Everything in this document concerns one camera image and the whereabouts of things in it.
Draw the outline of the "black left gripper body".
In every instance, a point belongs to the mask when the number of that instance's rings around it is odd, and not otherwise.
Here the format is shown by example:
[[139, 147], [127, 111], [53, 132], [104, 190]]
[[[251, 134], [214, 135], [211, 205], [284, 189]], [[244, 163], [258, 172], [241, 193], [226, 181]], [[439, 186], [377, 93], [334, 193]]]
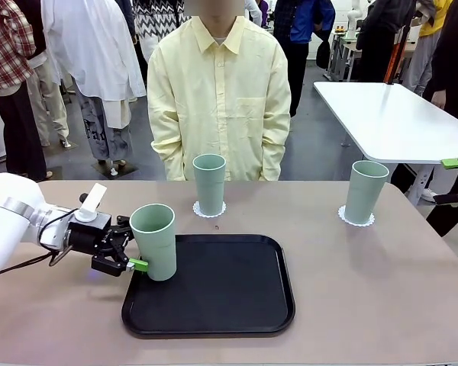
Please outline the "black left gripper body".
[[98, 254], [106, 248], [110, 228], [111, 215], [107, 213], [98, 213], [90, 222], [81, 222], [72, 216], [66, 230], [66, 247], [87, 255]]

